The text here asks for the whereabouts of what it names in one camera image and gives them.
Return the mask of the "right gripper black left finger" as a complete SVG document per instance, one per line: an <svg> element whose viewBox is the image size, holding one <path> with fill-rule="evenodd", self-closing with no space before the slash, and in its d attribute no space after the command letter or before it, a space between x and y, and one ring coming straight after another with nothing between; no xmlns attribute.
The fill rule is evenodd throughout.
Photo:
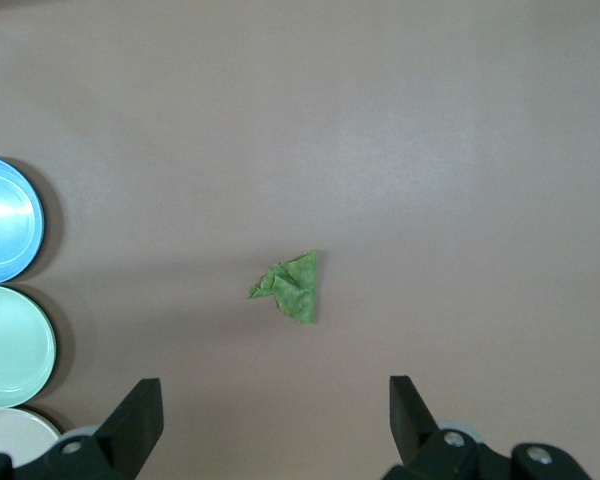
<svg viewBox="0 0 600 480"><path fill-rule="evenodd" d="M66 438L15 479L135 479L163 433L159 379L143 379L91 435Z"/></svg>

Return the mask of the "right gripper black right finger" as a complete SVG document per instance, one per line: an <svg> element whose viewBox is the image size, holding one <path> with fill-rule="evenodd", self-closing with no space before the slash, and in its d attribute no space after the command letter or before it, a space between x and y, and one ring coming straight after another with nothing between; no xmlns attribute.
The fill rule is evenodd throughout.
<svg viewBox="0 0 600 480"><path fill-rule="evenodd" d="M408 376L389 380L389 421L401 462L386 479L511 477L509 458L457 428L440 428Z"/></svg>

